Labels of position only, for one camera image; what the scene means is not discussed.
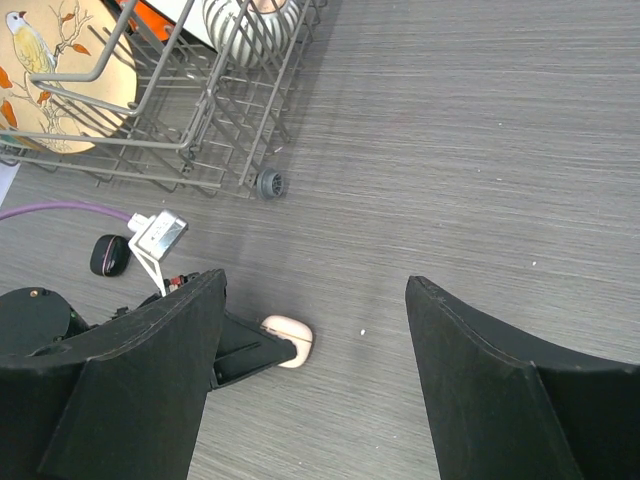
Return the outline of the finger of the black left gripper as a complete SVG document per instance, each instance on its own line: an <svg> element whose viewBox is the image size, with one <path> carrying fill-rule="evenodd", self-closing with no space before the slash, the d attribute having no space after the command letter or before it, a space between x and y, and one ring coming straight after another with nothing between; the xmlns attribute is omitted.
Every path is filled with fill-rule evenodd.
<svg viewBox="0 0 640 480"><path fill-rule="evenodd" d="M295 355L295 347L289 341L268 333L255 321L226 311L212 367L210 389L230 386L278 366Z"/></svg>

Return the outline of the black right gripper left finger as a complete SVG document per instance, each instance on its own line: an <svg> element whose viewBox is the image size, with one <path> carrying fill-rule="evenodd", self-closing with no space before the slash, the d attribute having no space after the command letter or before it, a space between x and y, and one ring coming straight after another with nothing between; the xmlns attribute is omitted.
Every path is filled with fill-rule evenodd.
<svg viewBox="0 0 640 480"><path fill-rule="evenodd" d="M184 479L222 331L226 276L59 343L1 357L5 479Z"/></svg>

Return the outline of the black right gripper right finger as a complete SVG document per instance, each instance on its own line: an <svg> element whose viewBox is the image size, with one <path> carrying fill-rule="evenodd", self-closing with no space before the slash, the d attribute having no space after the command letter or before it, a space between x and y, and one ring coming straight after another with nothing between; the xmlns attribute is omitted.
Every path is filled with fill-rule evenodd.
<svg viewBox="0 0 640 480"><path fill-rule="evenodd" d="M639 368L562 347L422 276L405 291L444 479L635 479Z"/></svg>

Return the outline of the beige earbud charging case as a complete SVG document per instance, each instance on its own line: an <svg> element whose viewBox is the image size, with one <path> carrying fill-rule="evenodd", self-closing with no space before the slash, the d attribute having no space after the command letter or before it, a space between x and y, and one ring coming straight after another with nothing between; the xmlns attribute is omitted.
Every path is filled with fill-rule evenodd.
<svg viewBox="0 0 640 480"><path fill-rule="evenodd" d="M279 367L297 369L306 363L314 344L314 334L308 325L290 317L271 315L262 321L261 327L295 347L295 357L280 363Z"/></svg>

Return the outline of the black earbud charging case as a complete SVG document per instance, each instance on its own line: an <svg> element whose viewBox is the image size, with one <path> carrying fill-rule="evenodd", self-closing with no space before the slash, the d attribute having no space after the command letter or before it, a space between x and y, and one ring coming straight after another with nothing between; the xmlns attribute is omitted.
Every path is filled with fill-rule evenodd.
<svg viewBox="0 0 640 480"><path fill-rule="evenodd" d="M121 235L106 234L96 241L89 267L97 276L116 277L124 273L130 258L129 239Z"/></svg>

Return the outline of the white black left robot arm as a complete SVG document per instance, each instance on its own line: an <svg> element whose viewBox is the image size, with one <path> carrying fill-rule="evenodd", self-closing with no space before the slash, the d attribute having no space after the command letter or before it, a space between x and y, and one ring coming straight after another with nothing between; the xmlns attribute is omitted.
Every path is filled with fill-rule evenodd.
<svg viewBox="0 0 640 480"><path fill-rule="evenodd" d="M95 329L58 293L21 288L1 296L1 353L36 356L57 344ZM267 318L257 324L228 311L212 363L209 392L232 385L271 367L297 368L306 361L311 330L292 319Z"/></svg>

